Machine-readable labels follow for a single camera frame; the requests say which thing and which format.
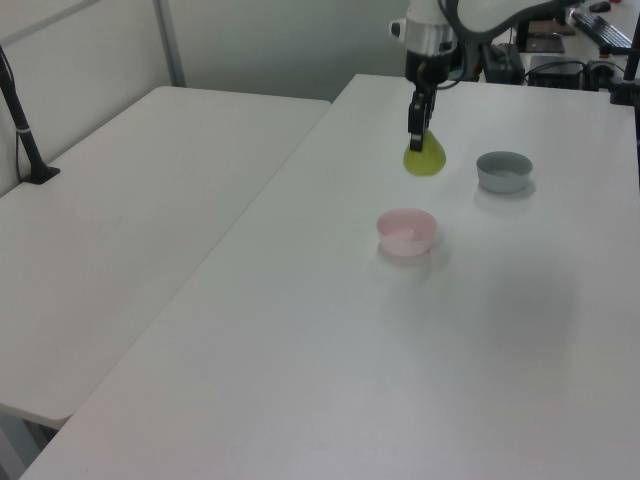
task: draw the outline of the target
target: keyboard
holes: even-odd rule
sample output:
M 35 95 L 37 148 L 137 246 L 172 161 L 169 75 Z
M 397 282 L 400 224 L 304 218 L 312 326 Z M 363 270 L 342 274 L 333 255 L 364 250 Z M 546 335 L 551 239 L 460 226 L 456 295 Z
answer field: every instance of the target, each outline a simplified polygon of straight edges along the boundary
M 614 55 L 628 55 L 631 52 L 631 40 L 600 15 L 573 12 L 576 27 L 586 33 L 599 46 L 611 45 Z

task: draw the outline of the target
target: desk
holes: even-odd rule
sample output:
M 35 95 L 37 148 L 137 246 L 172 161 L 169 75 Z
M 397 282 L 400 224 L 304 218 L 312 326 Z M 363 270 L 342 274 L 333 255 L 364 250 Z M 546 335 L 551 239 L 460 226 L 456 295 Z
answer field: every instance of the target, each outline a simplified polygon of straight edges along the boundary
M 23 480 L 635 478 L 633 110 L 461 84 L 417 178 L 411 92 L 356 76 Z M 495 149 L 535 188 L 479 190 Z M 419 261 L 377 250 L 399 206 L 440 222 Z
M 599 0 L 588 0 L 581 7 L 581 11 L 585 13 L 591 14 L 589 12 L 589 5 L 594 3 L 598 3 Z M 600 15 L 611 25 L 620 30 L 623 34 L 625 34 L 629 40 L 633 40 L 633 33 L 636 29 L 636 23 L 638 21 L 638 14 L 640 13 L 640 0 L 623 0 L 621 3 L 612 3 L 611 10 L 609 12 L 598 13 L 595 15 Z M 568 19 L 570 25 L 574 25 L 574 21 L 572 19 Z M 564 44 L 565 53 L 564 54 L 553 54 L 553 53 L 522 53 L 522 60 L 525 66 L 525 69 L 529 70 L 529 64 L 531 61 L 531 57 L 533 55 L 551 55 L 551 56 L 560 56 L 560 57 L 574 57 L 583 62 L 588 62 L 590 60 L 598 59 L 599 46 L 593 40 L 591 40 L 584 32 L 582 32 L 577 27 L 574 27 L 576 30 L 576 34 L 573 36 L 564 36 L 562 37 L 562 42 Z M 496 38 L 493 43 L 507 43 L 509 42 L 509 32 L 503 33 L 498 38 Z M 625 68 L 627 65 L 627 56 L 626 55 L 616 55 L 614 56 L 614 61 L 621 68 Z
M 59 428 L 328 108 L 160 88 L 0 200 L 0 410 Z

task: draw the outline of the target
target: computer mouse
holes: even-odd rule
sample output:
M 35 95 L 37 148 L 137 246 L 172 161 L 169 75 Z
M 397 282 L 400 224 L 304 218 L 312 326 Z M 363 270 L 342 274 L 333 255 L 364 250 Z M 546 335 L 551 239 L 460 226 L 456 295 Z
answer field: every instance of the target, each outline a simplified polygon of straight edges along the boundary
M 611 4 L 609 2 L 598 2 L 589 7 L 589 11 L 593 13 L 608 12 L 609 10 L 611 10 Z

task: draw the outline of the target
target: cable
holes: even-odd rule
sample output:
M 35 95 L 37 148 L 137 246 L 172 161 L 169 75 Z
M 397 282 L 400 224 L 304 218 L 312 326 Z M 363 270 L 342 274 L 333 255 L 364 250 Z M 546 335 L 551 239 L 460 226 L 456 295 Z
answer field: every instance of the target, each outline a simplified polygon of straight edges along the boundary
M 13 70 L 11 70 L 11 64 L 9 63 L 9 59 L 7 58 L 7 56 L 4 53 L 4 50 L 2 49 L 2 45 L 0 45 L 0 58 L 2 58 L 2 62 L 4 63 L 7 70 L 9 71 L 9 76 L 11 77 L 11 84 L 15 89 L 16 79 L 13 76 Z M 22 177 L 20 176 L 19 160 L 20 160 L 20 134 L 16 130 L 16 176 L 18 177 L 18 183 L 22 183 Z
M 559 61 L 559 62 L 545 63 L 544 65 L 540 65 L 540 66 L 538 66 L 536 68 L 532 68 L 531 70 L 529 70 L 527 73 L 524 74 L 524 78 L 527 81 L 527 85 L 529 85 L 529 78 L 528 77 L 532 73 L 538 73 L 538 72 L 541 72 L 542 70 L 547 70 L 549 68 L 557 67 L 557 66 L 560 66 L 560 65 L 581 65 L 582 66 L 582 70 L 580 71 L 581 75 L 584 75 L 584 70 L 589 68 L 586 63 L 581 62 L 580 60 L 564 60 L 564 61 Z
M 451 21 L 451 17 L 449 16 L 449 14 L 447 13 L 447 9 L 445 8 L 444 4 L 442 3 L 442 0 L 438 0 L 438 6 L 440 7 L 440 10 L 442 11 L 442 15 L 444 15 L 444 18 L 447 20 L 447 22 L 449 22 L 449 25 L 451 26 L 451 29 L 453 30 L 453 33 L 456 34 L 456 37 L 461 38 L 460 35 L 458 34 L 458 32 L 456 32 L 454 25 L 454 22 Z M 465 48 L 465 44 L 462 43 L 458 43 L 460 45 L 460 48 L 462 48 L 462 73 L 460 73 L 460 77 L 455 80 L 451 85 L 447 85 L 446 87 L 438 87 L 436 90 L 449 90 L 450 88 L 455 87 L 456 85 L 458 85 L 462 79 L 464 78 L 465 73 L 467 73 L 467 49 Z
M 464 74 L 467 72 L 467 49 L 464 43 L 460 45 L 460 48 L 462 49 L 462 72 L 460 73 L 460 76 L 451 85 L 447 85 L 446 87 L 438 87 L 436 90 L 449 90 L 450 88 L 458 85 L 464 78 Z
M 507 61 L 505 62 L 504 69 L 503 69 L 505 72 L 507 71 L 507 69 L 509 67 L 511 67 L 511 45 L 512 45 L 512 42 L 513 42 L 513 27 L 509 29 L 509 43 L 507 44 L 508 48 L 507 48 L 507 55 L 506 55 Z
M 4 50 L 2 49 L 2 45 L 0 45 L 0 57 L 2 58 L 2 61 L 4 62 L 4 65 L 7 67 L 7 70 L 9 70 L 9 76 L 11 77 L 11 83 L 13 84 L 13 87 L 15 88 L 16 86 L 16 80 L 13 76 L 13 70 L 11 70 L 11 64 L 9 63 L 9 59 L 7 58 L 7 56 L 4 53 Z
M 607 67 L 616 67 L 618 70 L 620 70 L 622 73 L 624 73 L 624 68 L 622 68 L 620 65 L 616 65 L 615 62 L 613 60 L 610 61 L 606 61 L 606 60 L 593 60 L 589 63 L 587 63 L 588 67 L 592 67 L 592 66 L 598 66 L 598 65 L 605 65 Z
M 18 134 L 18 132 L 16 132 L 16 175 L 18 176 L 18 183 L 22 183 L 22 177 L 20 176 L 20 164 L 18 163 L 18 160 L 19 160 L 18 152 L 20 151 L 19 140 L 20 140 L 20 135 Z

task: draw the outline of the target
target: white wall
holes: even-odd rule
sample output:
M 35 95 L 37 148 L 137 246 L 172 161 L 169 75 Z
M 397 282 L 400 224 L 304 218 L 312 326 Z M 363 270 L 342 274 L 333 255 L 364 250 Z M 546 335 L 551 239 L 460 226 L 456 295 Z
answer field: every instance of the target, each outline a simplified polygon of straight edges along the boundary
M 356 73 L 404 75 L 387 33 L 409 0 L 166 0 L 189 87 L 333 101 Z
M 5 53 L 45 162 L 170 83 L 153 0 L 100 0 L 9 45 Z M 2 99 L 0 195 L 16 184 L 14 135 Z

